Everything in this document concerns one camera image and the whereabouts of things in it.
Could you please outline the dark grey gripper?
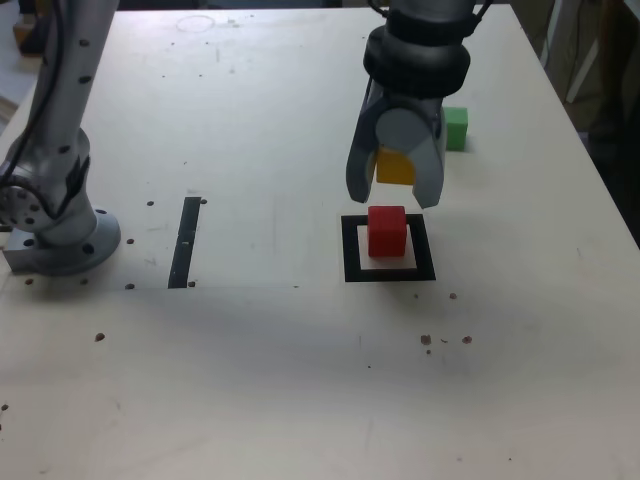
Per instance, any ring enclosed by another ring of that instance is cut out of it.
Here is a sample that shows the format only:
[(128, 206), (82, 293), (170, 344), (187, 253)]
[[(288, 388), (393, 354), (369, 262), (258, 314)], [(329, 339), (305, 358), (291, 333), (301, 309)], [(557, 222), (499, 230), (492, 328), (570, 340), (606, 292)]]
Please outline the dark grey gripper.
[(446, 143), (441, 99), (414, 98), (370, 79), (347, 159), (350, 198), (368, 201), (376, 161), (377, 182), (410, 185), (420, 208), (436, 206), (444, 185)]

